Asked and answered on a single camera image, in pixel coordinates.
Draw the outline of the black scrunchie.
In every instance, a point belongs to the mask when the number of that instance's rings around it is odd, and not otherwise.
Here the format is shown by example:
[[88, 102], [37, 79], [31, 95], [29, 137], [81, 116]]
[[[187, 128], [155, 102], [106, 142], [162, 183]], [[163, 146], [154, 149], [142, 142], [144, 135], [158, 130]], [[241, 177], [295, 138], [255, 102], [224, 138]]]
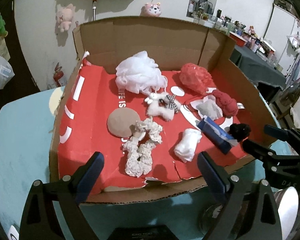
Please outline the black scrunchie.
[[248, 124], [232, 124], [229, 127], [228, 133], [238, 142], [249, 137], [251, 128]]

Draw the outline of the red knitted ball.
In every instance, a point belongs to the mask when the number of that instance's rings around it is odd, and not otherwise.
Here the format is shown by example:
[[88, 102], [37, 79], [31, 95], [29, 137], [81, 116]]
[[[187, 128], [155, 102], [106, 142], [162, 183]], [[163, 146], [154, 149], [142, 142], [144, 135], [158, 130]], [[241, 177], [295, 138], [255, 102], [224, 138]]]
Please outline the red knitted ball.
[[215, 97], [216, 104], [222, 110], [225, 117], [230, 118], [237, 115], [238, 106], [234, 98], [218, 89], [214, 90], [211, 95]]

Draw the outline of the grey pouch white cloth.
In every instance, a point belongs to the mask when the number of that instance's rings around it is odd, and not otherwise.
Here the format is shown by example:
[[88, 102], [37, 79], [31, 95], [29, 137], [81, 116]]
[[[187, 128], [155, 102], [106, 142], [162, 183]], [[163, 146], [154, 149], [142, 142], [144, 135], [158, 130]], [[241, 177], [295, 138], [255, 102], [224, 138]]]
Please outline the grey pouch white cloth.
[[223, 117], [223, 111], [217, 105], [214, 97], [206, 96], [203, 99], [192, 101], [190, 105], [202, 118], [208, 116], [214, 121]]

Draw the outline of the round tan powder puff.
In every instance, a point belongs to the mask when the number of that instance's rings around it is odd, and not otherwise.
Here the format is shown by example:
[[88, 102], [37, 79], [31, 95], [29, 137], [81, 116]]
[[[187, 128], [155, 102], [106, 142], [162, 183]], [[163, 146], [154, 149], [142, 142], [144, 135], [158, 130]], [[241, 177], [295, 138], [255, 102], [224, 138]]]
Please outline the round tan powder puff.
[[107, 119], [110, 134], [119, 138], [128, 138], [133, 133], [133, 127], [140, 116], [131, 108], [123, 107], [113, 110]]

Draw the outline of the white fluffy plush toy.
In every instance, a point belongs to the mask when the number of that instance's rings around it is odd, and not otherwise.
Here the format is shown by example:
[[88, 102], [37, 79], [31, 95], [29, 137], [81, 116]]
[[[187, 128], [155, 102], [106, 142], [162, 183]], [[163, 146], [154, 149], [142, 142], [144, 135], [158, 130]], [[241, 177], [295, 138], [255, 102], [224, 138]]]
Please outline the white fluffy plush toy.
[[166, 121], [172, 121], [181, 108], [181, 103], [175, 95], [167, 92], [151, 93], [145, 98], [145, 103], [147, 103], [147, 116], [159, 116]]

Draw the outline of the cream crochet scrunchie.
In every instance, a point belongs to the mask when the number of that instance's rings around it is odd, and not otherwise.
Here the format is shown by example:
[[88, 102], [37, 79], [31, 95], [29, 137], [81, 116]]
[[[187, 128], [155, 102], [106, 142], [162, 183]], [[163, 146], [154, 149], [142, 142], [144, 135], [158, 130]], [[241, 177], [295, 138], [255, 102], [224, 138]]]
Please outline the cream crochet scrunchie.
[[162, 143], [160, 133], [163, 127], [147, 118], [143, 121], [136, 121], [134, 133], [122, 146], [127, 152], [125, 173], [131, 177], [139, 178], [147, 175], [152, 170], [152, 151], [158, 144]]

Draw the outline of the white portable wifi device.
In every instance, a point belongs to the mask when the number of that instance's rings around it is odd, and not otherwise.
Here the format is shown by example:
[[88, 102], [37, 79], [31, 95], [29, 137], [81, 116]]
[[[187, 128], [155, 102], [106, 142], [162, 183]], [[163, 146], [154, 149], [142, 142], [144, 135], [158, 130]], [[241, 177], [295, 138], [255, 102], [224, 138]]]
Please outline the white portable wifi device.
[[16, 230], [16, 228], [11, 225], [9, 228], [9, 231], [7, 233], [8, 240], [19, 240], [19, 232]]

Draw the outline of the colourful square tin box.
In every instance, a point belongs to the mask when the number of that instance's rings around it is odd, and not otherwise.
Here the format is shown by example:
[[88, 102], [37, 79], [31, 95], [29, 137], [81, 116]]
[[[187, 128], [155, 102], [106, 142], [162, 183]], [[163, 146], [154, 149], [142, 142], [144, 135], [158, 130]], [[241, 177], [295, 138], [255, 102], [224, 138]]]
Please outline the colourful square tin box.
[[132, 228], [116, 228], [108, 240], [178, 240], [166, 225], [150, 225]]

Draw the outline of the red mesh bath pouf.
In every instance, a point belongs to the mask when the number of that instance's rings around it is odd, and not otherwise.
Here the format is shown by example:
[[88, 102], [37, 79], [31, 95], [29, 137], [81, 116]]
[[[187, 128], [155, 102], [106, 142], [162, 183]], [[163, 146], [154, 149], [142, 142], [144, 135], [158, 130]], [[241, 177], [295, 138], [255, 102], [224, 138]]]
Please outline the red mesh bath pouf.
[[199, 95], [207, 93], [208, 88], [215, 87], [211, 74], [204, 67], [194, 63], [186, 63], [179, 73], [181, 83]]

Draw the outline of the white wardrobe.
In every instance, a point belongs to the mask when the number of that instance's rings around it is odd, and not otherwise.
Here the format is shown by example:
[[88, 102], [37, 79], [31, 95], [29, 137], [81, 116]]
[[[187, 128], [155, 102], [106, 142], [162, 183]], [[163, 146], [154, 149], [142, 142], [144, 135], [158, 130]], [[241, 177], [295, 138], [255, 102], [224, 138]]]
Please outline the white wardrobe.
[[275, 49], [277, 64], [282, 68], [281, 73], [287, 75], [294, 63], [296, 51], [289, 37], [298, 33], [297, 18], [284, 9], [274, 5], [264, 38], [271, 42]]

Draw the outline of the red-lined cardboard box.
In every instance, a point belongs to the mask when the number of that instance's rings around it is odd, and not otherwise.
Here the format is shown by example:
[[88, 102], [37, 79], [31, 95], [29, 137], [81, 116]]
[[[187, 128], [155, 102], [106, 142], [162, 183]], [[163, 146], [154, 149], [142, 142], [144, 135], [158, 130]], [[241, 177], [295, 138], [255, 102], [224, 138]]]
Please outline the red-lined cardboard box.
[[78, 56], [61, 101], [49, 156], [50, 180], [70, 176], [95, 153], [103, 171], [87, 201], [150, 202], [205, 186], [206, 151], [228, 172], [252, 161], [232, 126], [270, 146], [275, 119], [230, 59], [235, 41], [200, 24], [117, 17], [73, 30]]

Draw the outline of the suitcase on wardrobe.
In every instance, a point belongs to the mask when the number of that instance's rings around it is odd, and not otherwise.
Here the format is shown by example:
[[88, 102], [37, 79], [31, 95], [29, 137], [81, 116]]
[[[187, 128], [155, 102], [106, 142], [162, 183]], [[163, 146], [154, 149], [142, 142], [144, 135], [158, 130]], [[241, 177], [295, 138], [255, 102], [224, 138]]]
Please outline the suitcase on wardrobe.
[[290, 10], [294, 7], [292, 0], [274, 0], [274, 4], [287, 10]]

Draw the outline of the white plastic bag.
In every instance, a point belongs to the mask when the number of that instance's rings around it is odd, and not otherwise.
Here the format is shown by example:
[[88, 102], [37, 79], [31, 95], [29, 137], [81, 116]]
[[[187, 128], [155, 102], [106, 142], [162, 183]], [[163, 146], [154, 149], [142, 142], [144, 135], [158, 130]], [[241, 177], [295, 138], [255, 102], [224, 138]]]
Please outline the white plastic bag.
[[3, 89], [14, 76], [12, 66], [5, 58], [0, 56], [0, 89]]

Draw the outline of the pink fox plush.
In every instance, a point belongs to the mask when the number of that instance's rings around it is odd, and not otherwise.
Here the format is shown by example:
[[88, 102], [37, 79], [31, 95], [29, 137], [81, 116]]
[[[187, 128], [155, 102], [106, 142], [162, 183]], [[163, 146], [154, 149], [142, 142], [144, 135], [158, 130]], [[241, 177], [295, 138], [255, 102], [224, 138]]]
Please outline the pink fox plush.
[[141, 16], [148, 16], [148, 17], [159, 17], [161, 15], [161, 4], [158, 3], [146, 3], [141, 8]]

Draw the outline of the pink pig plush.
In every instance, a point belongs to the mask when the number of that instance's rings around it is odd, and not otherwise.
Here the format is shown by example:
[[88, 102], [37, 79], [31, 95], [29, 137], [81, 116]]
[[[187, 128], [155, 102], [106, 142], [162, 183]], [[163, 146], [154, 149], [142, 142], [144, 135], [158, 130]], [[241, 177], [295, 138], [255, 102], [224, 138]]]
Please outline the pink pig plush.
[[66, 7], [60, 7], [56, 12], [57, 27], [61, 33], [68, 31], [74, 18], [76, 7], [70, 3]]

